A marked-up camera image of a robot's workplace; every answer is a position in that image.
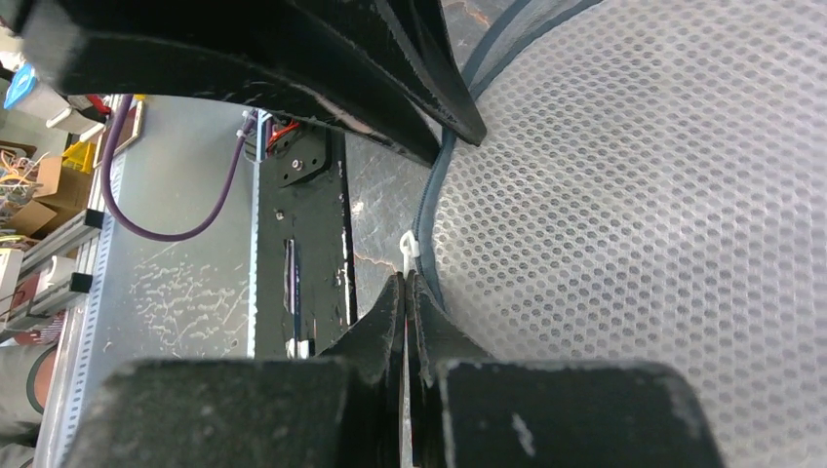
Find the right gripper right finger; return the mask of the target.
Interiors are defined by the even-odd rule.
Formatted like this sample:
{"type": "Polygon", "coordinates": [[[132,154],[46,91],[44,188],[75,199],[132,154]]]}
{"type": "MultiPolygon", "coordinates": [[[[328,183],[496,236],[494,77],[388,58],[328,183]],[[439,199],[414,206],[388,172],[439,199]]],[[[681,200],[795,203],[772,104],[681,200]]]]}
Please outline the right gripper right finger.
{"type": "Polygon", "coordinates": [[[493,358],[406,281],[420,467],[721,467],[699,400],[647,361],[493,358]]]}

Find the white mesh laundry bag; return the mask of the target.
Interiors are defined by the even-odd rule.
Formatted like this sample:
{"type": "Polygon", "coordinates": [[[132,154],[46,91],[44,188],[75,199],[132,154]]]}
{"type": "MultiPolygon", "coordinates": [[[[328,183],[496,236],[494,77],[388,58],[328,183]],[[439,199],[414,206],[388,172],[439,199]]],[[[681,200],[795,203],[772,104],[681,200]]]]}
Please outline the white mesh laundry bag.
{"type": "Polygon", "coordinates": [[[826,463],[826,5],[512,1],[414,231],[502,358],[644,358],[731,467],[826,463]]]}

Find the white zipper pull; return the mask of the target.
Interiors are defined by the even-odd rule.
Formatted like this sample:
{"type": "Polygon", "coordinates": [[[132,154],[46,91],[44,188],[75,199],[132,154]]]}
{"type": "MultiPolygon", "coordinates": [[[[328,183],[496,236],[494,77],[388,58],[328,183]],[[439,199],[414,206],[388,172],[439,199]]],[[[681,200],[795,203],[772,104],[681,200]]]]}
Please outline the white zipper pull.
{"type": "Polygon", "coordinates": [[[416,261],[420,257],[419,242],[411,230],[406,231],[400,238],[399,250],[403,256],[402,273],[407,275],[416,270],[416,261]]]}

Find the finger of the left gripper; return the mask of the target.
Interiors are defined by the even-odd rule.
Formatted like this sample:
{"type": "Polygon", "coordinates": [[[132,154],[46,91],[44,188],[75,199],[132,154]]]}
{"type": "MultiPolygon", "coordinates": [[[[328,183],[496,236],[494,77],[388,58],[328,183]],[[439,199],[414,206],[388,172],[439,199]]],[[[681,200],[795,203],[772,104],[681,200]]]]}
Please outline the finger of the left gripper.
{"type": "Polygon", "coordinates": [[[478,145],[487,127],[453,56],[439,1],[379,1],[390,33],[387,73],[409,99],[462,140],[478,145]]]}
{"type": "Polygon", "coordinates": [[[16,34],[40,76],[67,95],[237,103],[424,166],[439,152],[401,91],[284,1],[19,1],[16,34]]]}

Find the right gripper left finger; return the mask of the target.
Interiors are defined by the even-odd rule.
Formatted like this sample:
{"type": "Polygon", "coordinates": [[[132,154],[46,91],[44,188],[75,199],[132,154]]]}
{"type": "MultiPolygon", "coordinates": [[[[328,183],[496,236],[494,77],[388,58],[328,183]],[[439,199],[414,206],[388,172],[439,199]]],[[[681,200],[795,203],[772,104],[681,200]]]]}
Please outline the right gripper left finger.
{"type": "Polygon", "coordinates": [[[405,281],[306,360],[143,360],[109,376],[67,467],[396,467],[405,281]]]}

